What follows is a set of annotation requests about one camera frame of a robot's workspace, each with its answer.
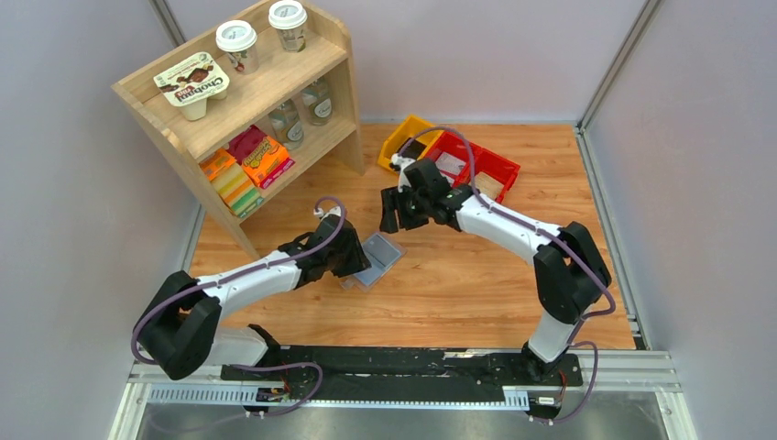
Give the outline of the beige card holder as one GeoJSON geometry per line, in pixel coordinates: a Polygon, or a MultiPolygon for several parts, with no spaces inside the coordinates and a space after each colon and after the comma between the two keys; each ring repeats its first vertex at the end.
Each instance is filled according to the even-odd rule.
{"type": "Polygon", "coordinates": [[[376,232],[362,243],[371,266],[349,275],[341,283],[344,290],[358,288],[368,292],[405,256],[407,250],[389,235],[376,232]]]}

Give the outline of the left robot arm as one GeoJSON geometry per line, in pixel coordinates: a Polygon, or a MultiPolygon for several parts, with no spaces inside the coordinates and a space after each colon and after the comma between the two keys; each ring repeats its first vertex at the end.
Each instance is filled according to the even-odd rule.
{"type": "Polygon", "coordinates": [[[140,361],[159,366],[171,380],[215,365],[244,365],[256,379],[271,379],[279,371],[279,353],[257,330],[226,329],[222,321],[325,273],[345,278],[370,266],[355,227],[332,211],[314,231],[251,264],[200,278],[184,270],[169,275],[138,319],[131,346],[140,361]]]}

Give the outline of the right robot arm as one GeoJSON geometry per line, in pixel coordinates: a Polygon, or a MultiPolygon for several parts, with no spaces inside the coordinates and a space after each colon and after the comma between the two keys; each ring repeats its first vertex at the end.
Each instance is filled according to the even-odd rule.
{"type": "Polygon", "coordinates": [[[532,219],[491,200],[467,184],[452,186],[431,159],[392,158],[399,182],[381,192],[380,230],[393,234],[430,222],[482,237],[534,269],[543,313],[525,345],[525,376],[543,384],[560,368],[558,358],[612,282],[588,229],[532,219]]]}

